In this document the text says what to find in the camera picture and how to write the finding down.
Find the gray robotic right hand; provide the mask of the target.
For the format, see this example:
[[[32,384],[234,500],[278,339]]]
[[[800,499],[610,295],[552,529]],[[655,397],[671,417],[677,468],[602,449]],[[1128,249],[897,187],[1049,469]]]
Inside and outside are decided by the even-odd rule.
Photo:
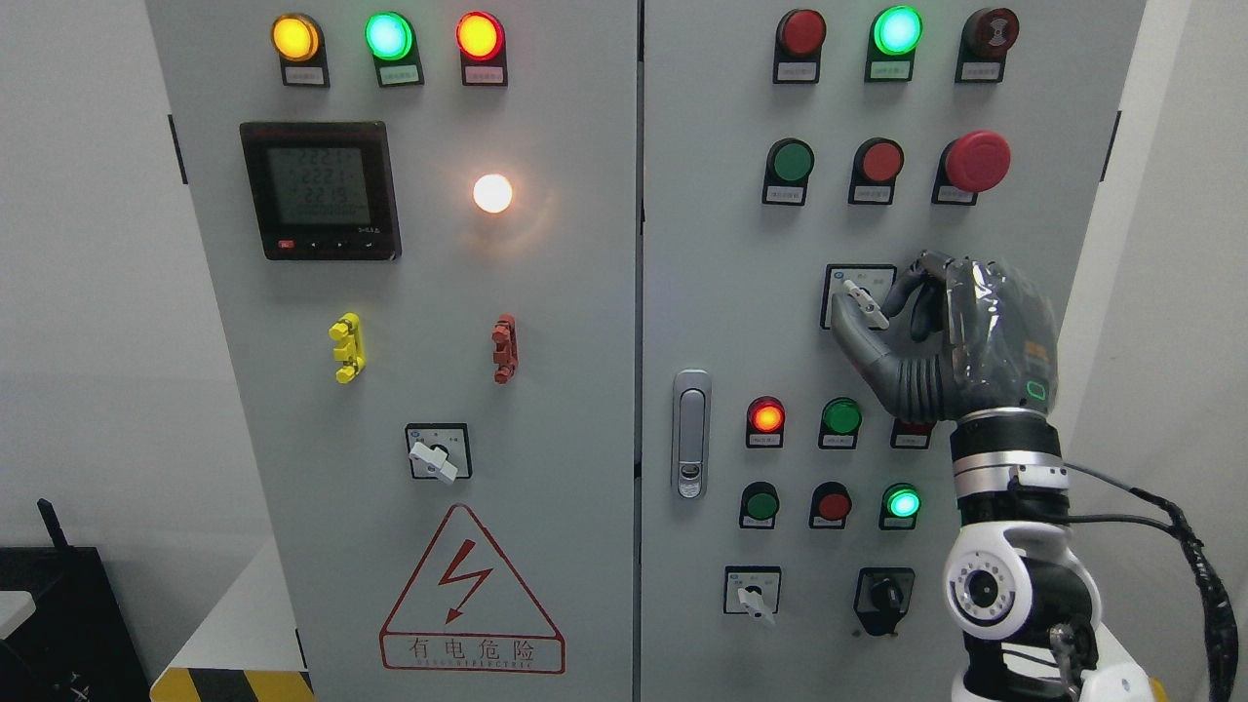
[[[926,423],[980,410],[1050,413],[1058,324],[1038,285],[1006,262],[924,250],[877,309],[895,317],[909,302],[910,337],[922,344],[940,334],[935,355],[894,351],[869,329],[846,285],[827,304],[837,346],[891,416]]]

